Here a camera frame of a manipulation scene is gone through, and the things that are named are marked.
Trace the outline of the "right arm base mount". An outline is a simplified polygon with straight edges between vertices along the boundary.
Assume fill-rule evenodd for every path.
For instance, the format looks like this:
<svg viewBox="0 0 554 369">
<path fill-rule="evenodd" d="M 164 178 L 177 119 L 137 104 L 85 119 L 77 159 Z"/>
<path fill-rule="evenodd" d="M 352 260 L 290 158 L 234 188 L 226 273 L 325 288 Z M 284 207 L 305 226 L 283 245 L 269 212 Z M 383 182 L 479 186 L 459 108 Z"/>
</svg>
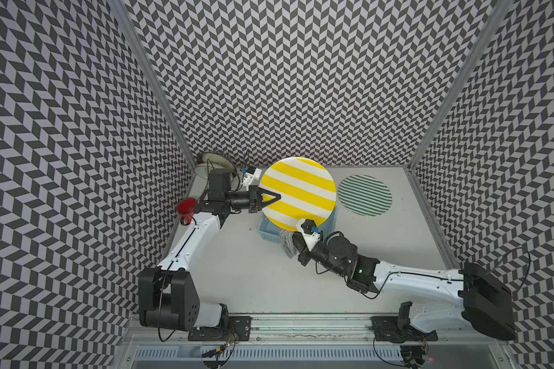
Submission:
<svg viewBox="0 0 554 369">
<path fill-rule="evenodd" d="M 409 324 L 401 327 L 397 316 L 372 316 L 370 321 L 377 341 L 403 344 L 406 342 L 423 343 L 424 341 L 435 342 L 439 340 L 436 331 L 426 334 Z"/>
</svg>

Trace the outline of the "green striped plate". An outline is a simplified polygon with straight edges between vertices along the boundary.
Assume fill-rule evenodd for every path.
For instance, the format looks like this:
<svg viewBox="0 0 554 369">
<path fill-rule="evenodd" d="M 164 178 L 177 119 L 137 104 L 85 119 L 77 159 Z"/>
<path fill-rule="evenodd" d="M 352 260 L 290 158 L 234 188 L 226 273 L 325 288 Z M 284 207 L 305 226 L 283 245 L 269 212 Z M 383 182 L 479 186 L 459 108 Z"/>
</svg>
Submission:
<svg viewBox="0 0 554 369">
<path fill-rule="evenodd" d="M 341 203 L 357 215 L 380 216 L 392 207 L 392 193 L 388 186 L 371 175 L 344 178 L 337 190 Z"/>
</svg>

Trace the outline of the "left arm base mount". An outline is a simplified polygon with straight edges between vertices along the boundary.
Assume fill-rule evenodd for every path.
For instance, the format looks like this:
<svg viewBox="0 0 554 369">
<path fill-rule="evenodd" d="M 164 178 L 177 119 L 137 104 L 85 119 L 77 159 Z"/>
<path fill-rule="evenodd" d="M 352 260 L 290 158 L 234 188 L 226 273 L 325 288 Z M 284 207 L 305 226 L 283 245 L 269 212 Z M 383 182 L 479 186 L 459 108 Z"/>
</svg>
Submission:
<svg viewBox="0 0 554 369">
<path fill-rule="evenodd" d="M 237 342 L 249 341 L 252 317 L 248 315 L 229 316 L 227 322 L 218 327 L 197 327 L 188 334 L 189 341 L 227 341 L 232 335 Z"/>
</svg>

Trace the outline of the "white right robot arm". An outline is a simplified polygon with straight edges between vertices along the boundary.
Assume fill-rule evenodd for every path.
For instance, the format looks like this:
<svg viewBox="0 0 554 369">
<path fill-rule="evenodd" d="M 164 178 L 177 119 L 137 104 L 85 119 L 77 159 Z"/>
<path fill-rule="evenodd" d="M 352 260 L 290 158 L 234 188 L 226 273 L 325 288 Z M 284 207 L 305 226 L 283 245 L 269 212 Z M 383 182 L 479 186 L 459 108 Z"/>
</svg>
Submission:
<svg viewBox="0 0 554 369">
<path fill-rule="evenodd" d="M 401 304 L 400 329 L 429 334 L 471 327 L 501 341 L 516 337 L 511 290 L 478 264 L 445 271 L 405 267 L 360 255 L 342 232 L 294 232 L 292 244 L 301 265 L 323 266 L 370 300 L 392 293 L 421 298 Z"/>
</svg>

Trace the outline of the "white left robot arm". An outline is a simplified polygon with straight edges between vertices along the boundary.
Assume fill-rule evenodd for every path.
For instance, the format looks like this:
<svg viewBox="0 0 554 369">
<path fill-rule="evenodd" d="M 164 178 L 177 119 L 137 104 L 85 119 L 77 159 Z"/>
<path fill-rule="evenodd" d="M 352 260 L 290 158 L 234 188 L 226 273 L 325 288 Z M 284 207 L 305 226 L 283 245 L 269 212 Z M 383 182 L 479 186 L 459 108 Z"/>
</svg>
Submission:
<svg viewBox="0 0 554 369">
<path fill-rule="evenodd" d="M 192 272 L 229 215 L 242 210 L 256 213 L 281 199 L 277 193 L 259 187 L 262 173 L 255 167 L 244 170 L 243 190 L 236 192 L 229 170 L 209 172 L 208 187 L 197 201 L 184 235 L 157 266 L 138 275 L 141 326 L 172 331 L 229 327 L 227 307 L 201 301 Z"/>
</svg>

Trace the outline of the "grey striped cloth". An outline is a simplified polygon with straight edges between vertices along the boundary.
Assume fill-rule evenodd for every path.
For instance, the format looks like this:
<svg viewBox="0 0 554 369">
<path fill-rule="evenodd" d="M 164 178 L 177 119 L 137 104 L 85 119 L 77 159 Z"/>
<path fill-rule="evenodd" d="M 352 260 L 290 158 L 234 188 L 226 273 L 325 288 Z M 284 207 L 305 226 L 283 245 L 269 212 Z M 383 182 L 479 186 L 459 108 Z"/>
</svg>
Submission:
<svg viewBox="0 0 554 369">
<path fill-rule="evenodd" d="M 294 234 L 295 232 L 286 229 L 279 230 L 279 242 L 282 250 L 288 258 L 294 258 L 298 254 L 298 251 L 293 242 Z"/>
</svg>

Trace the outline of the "yellow striped plate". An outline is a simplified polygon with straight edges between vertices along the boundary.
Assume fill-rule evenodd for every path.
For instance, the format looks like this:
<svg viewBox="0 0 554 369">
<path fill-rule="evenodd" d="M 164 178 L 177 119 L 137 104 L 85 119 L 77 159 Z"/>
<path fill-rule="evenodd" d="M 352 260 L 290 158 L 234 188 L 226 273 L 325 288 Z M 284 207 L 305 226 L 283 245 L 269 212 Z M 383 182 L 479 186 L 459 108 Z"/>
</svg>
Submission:
<svg viewBox="0 0 554 369">
<path fill-rule="evenodd" d="M 279 193 L 281 200 L 263 209 L 276 226 L 296 230 L 301 218 L 324 223 L 335 209 L 337 190 L 330 172 L 317 161 L 303 157 L 281 159 L 264 170 L 260 188 Z"/>
</svg>

